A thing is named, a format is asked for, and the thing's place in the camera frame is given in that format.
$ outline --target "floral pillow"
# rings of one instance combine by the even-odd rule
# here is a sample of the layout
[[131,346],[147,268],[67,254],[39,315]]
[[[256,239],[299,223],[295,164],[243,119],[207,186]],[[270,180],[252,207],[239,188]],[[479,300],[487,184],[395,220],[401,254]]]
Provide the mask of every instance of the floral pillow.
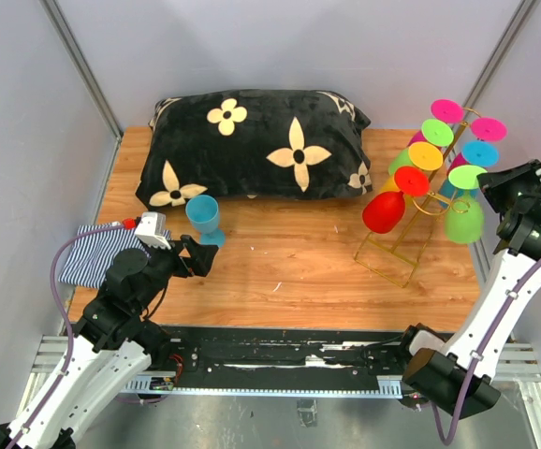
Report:
[[372,190],[360,134],[370,120],[329,91],[224,91],[167,98],[136,195],[149,210],[206,193],[296,199]]

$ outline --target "wooden table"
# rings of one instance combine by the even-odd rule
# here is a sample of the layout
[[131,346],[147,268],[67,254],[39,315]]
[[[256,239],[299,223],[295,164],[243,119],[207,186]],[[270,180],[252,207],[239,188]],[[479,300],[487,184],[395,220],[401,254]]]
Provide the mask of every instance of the wooden table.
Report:
[[[99,223],[145,211],[134,193],[151,134],[145,126],[126,130]],[[388,129],[364,132],[377,190],[387,178],[389,162],[413,134]],[[422,322],[435,330],[457,330],[479,293],[468,248],[449,242],[438,225],[407,288],[372,274],[353,259],[368,232],[360,214],[372,197],[221,200],[227,244],[216,256],[212,272],[206,278],[171,279],[154,321],[372,330],[405,329]],[[418,230],[426,232],[427,225],[421,222]],[[167,228],[175,239],[181,234],[197,237],[183,208],[168,211]],[[379,251],[370,258],[379,267],[392,265],[390,257]],[[95,290],[78,287],[70,318],[78,320],[94,296]]]

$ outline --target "wine glass base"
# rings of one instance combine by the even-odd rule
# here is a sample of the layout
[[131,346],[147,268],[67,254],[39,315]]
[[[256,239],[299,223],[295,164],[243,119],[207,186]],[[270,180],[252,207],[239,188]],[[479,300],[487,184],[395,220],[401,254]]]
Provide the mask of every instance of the wine glass base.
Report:
[[220,229],[214,229],[209,234],[202,234],[199,242],[202,245],[216,245],[221,248],[225,244],[225,233]]

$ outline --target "robotic arm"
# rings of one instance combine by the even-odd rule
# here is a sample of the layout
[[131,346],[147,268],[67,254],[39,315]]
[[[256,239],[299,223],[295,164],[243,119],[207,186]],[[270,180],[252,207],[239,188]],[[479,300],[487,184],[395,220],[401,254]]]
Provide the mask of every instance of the robotic arm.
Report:
[[[495,249],[483,292],[461,329],[448,341],[422,324],[410,326],[401,348],[408,359],[403,381],[439,408],[454,414],[462,383],[477,361],[460,418],[484,412],[495,405],[499,391],[490,385],[504,344],[522,311],[541,288],[541,269],[514,292],[519,278],[541,258],[541,163],[478,177],[481,191],[502,220],[501,239]],[[513,302],[501,316],[508,296]],[[491,325],[499,321],[492,331]],[[479,343],[487,337],[482,354]]]
[[[208,275],[218,248],[199,245],[189,236],[167,241],[162,235],[164,222],[159,213],[142,215],[136,236],[150,257],[139,249],[116,255],[95,299],[73,327],[74,349],[66,372],[60,376],[65,355],[29,406],[13,422],[0,426],[1,449],[74,449],[128,382],[168,360],[169,335],[140,316],[171,276]],[[190,257],[179,256],[183,249]],[[49,396],[55,382],[60,383]],[[30,428],[23,427],[35,413]],[[12,444],[19,432],[21,438]]]

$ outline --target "striped towel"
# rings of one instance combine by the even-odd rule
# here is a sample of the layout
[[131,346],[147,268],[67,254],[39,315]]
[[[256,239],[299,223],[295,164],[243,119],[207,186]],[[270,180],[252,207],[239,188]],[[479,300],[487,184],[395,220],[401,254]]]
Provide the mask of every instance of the striped towel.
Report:
[[[78,234],[106,226],[110,224],[81,226]],[[77,240],[71,248],[59,281],[99,288],[104,282],[106,270],[112,265],[112,259],[118,252],[127,248],[143,249],[134,231],[134,229],[116,229]],[[165,237],[169,239],[170,232],[164,232]]]

